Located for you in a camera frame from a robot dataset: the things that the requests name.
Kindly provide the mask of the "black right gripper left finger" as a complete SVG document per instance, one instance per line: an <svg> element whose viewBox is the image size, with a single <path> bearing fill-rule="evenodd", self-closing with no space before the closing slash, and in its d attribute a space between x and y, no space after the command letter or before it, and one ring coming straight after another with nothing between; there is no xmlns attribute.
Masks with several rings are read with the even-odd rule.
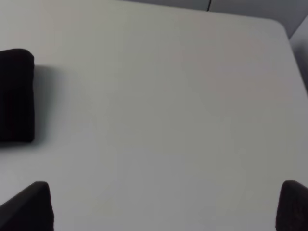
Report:
<svg viewBox="0 0 308 231"><path fill-rule="evenodd" d="M2 231L53 231L54 212L47 182L36 181L0 206Z"/></svg>

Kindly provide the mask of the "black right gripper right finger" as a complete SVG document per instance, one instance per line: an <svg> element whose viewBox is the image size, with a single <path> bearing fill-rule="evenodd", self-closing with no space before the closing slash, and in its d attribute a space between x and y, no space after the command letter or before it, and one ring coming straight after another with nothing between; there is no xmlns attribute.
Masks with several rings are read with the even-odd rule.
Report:
<svg viewBox="0 0 308 231"><path fill-rule="evenodd" d="M295 180L282 184L275 228L278 231L308 229L308 188Z"/></svg>

